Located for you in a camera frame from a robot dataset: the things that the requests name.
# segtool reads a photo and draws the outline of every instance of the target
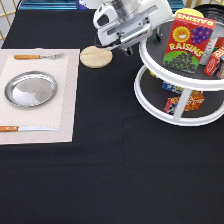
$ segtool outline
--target round wooden board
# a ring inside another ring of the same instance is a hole
[[[89,68],[102,68],[107,66],[113,58],[111,51],[95,46],[85,48],[80,54],[81,62]]]

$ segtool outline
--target silver plate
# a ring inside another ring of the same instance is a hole
[[[53,76],[31,71],[13,78],[5,87],[5,96],[16,106],[34,107],[48,101],[56,91],[57,83]]]

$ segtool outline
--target orange handle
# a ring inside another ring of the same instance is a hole
[[[0,132],[18,131],[18,126],[0,126]]]
[[[40,55],[15,55],[14,58],[17,60],[40,59]]]

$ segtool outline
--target raisin box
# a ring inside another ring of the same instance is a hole
[[[174,114],[175,108],[180,100],[180,97],[168,98],[164,111],[167,114]],[[204,101],[204,96],[201,93],[191,95],[187,101],[184,111],[199,109]]]
[[[173,21],[163,66],[194,73],[216,21],[178,13]]]
[[[220,59],[223,56],[224,56],[224,47],[221,47],[217,51],[215,51],[209,58],[209,61],[205,67],[204,73],[209,76],[216,75],[216,71],[218,69]]]

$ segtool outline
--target knife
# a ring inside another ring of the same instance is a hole
[[[64,56],[64,53],[62,54],[55,54],[51,56],[40,56],[40,55],[14,55],[14,58],[17,60],[26,60],[26,59],[57,59]]]
[[[0,126],[0,132],[16,131],[57,131],[57,129],[45,126]]]

